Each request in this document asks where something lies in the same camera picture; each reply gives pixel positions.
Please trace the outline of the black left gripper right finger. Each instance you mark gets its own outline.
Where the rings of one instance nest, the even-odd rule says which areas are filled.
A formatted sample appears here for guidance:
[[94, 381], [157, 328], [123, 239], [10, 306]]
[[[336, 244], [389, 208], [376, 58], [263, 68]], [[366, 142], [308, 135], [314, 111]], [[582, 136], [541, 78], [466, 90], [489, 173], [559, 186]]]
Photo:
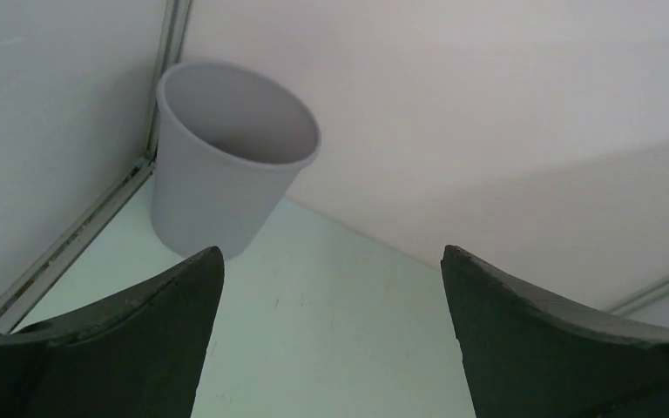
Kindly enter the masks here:
[[669, 417], [669, 328], [605, 313], [459, 246], [441, 262], [479, 417]]

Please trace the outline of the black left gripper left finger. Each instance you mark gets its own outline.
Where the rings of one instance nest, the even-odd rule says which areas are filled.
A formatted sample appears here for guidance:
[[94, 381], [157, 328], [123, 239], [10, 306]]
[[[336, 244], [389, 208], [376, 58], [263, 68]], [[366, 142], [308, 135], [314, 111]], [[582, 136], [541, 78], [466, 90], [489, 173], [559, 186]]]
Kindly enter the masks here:
[[0, 417], [188, 417], [224, 285], [209, 247], [94, 303], [0, 334]]

